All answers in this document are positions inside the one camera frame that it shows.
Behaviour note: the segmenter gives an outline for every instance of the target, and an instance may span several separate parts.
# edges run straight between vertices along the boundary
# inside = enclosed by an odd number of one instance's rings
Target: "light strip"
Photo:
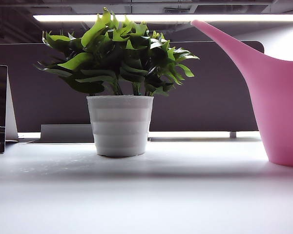
[[[293,22],[293,15],[127,15],[135,22],[190,22],[192,20],[211,21],[269,21]],[[34,18],[40,22],[94,22],[96,15],[36,15]],[[124,15],[116,15],[119,21],[125,19]]]

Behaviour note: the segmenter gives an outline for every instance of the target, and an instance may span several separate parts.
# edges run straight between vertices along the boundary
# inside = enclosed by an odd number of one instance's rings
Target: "white table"
[[[141,156],[93,144],[7,146],[0,234],[293,234],[293,168],[262,142],[149,142]]]

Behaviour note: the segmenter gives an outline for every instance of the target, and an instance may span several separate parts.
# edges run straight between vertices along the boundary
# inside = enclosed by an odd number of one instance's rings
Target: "pink watering can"
[[[213,39],[242,73],[269,161],[293,166],[293,61],[264,55],[206,22],[191,24]]]

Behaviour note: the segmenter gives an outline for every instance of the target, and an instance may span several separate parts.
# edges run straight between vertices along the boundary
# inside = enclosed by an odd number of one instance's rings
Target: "gray partition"
[[[246,44],[263,52],[256,41]],[[151,131],[256,131],[246,83],[231,59],[214,42],[174,42],[200,60],[189,59],[194,78],[156,96]],[[85,124],[89,114],[85,95],[72,90],[56,75],[33,64],[57,53],[43,44],[0,44],[0,64],[9,79],[19,132],[39,132],[41,124]]]

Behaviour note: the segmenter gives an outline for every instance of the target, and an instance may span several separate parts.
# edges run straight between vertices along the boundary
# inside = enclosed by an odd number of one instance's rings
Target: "white flower pot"
[[[145,152],[153,97],[87,97],[97,154],[135,156]]]

